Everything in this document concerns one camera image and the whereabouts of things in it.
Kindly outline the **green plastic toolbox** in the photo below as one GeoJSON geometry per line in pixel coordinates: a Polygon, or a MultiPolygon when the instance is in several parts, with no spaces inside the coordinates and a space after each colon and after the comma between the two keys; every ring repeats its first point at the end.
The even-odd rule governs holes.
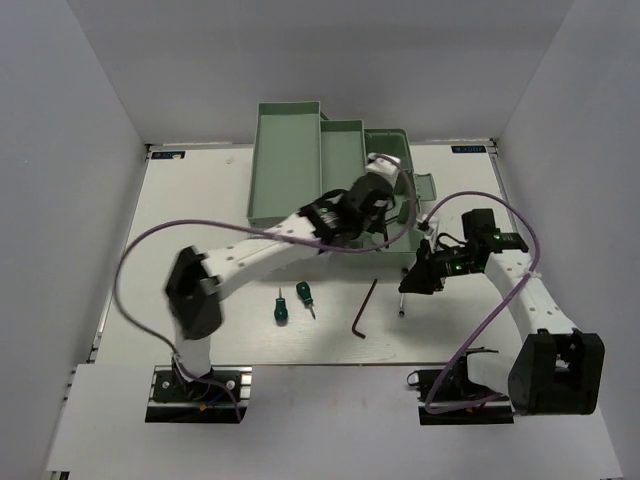
{"type": "Polygon", "coordinates": [[[365,173],[366,156],[400,160],[415,185],[416,209],[436,199],[433,176],[413,168],[402,129],[367,129],[361,120],[330,120],[317,101],[258,105],[247,221],[266,229],[365,173]]]}

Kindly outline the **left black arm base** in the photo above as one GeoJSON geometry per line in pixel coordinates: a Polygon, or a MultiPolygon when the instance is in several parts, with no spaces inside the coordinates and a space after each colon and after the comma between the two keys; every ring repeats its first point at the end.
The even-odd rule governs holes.
{"type": "Polygon", "coordinates": [[[154,369],[145,422],[239,424],[249,404],[252,368],[214,367],[209,377],[234,395],[240,416],[236,415],[233,402],[223,388],[187,381],[171,365],[154,369]]]}

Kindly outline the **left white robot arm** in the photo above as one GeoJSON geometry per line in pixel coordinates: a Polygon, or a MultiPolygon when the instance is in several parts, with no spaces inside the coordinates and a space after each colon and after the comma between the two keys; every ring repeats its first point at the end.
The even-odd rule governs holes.
{"type": "Polygon", "coordinates": [[[174,318],[180,391],[199,399],[210,390],[210,336],[223,324],[224,299],[249,282],[323,253],[327,246],[347,246],[382,217],[396,179],[395,173],[368,172],[336,202],[319,198],[270,228],[274,239],[254,236],[205,253],[192,247],[180,251],[165,286],[174,318]]]}

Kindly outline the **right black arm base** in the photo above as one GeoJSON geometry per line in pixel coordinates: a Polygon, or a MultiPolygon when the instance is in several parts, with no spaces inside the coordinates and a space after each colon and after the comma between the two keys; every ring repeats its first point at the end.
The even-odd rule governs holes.
{"type": "MultiPolygon", "coordinates": [[[[466,409],[436,415],[428,413],[426,398],[440,371],[440,368],[429,367],[413,370],[406,377],[407,387],[418,393],[418,414],[421,426],[480,426],[514,423],[514,415],[506,396],[466,409]]],[[[464,401],[478,401],[491,395],[495,395],[495,392],[469,380],[467,359],[463,356],[444,378],[434,396],[433,407],[443,408],[464,401]]]]}

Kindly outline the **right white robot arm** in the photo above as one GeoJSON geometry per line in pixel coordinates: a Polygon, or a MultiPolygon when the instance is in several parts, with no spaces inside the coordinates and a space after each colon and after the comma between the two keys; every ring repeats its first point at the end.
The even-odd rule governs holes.
{"type": "Polygon", "coordinates": [[[433,295],[449,278],[482,274],[500,293],[522,345],[514,357],[470,347],[448,369],[426,383],[422,399],[429,413],[453,404],[473,410],[507,397],[520,415],[590,415],[597,404],[605,347],[570,320],[530,271],[522,237],[503,232],[490,209],[461,217],[464,240],[447,246],[421,242],[416,262],[402,279],[402,294],[433,295]]]}

